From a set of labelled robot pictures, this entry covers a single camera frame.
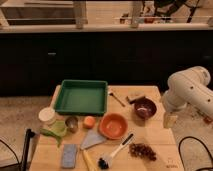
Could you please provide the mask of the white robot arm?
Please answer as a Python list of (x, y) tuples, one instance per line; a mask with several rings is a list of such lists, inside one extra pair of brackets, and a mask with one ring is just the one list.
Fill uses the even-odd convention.
[(177, 120), (176, 112), (183, 110), (188, 104), (213, 119), (213, 90), (207, 87), (210, 81), (209, 71), (202, 66), (170, 75), (168, 90), (161, 97), (165, 109), (163, 126), (171, 128)]

